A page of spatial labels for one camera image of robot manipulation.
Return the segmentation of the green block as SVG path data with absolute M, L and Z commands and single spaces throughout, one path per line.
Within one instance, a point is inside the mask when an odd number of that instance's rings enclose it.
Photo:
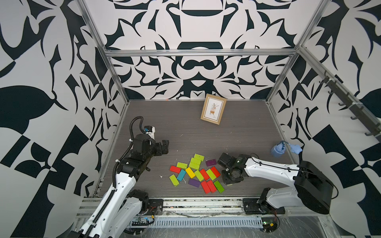
M 219 193 L 223 193 L 225 191 L 224 187 L 221 185 L 220 181 L 215 181 L 214 186 L 219 191 Z

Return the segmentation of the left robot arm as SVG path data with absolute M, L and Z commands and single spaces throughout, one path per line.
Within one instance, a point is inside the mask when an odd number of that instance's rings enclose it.
M 69 238 L 118 238 L 133 218 L 148 211 L 147 192 L 134 189 L 151 158 L 166 155 L 169 141 L 139 134 L 113 168 L 113 181 L 90 218 Z

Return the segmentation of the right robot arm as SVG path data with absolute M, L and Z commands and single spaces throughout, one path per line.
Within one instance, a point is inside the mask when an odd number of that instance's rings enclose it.
M 264 188 L 256 199 L 243 199 L 246 214 L 283 214 L 286 207 L 304 206 L 327 215 L 335 185 L 312 163 L 281 164 L 261 160 L 255 153 L 238 157 L 223 153 L 218 159 L 226 185 L 240 183 L 246 177 L 262 178 L 283 184 L 284 188 Z

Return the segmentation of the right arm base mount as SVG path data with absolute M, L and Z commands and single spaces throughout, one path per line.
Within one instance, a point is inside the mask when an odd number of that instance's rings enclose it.
M 283 215 L 285 208 L 274 208 L 259 198 L 243 198 L 243 209 L 247 215 Z

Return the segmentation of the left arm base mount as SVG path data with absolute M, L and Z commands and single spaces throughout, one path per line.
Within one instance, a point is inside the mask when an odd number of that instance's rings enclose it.
M 142 202 L 141 211 L 138 213 L 140 216 L 151 216 L 157 212 L 161 213 L 163 208 L 163 199 L 151 199 Z

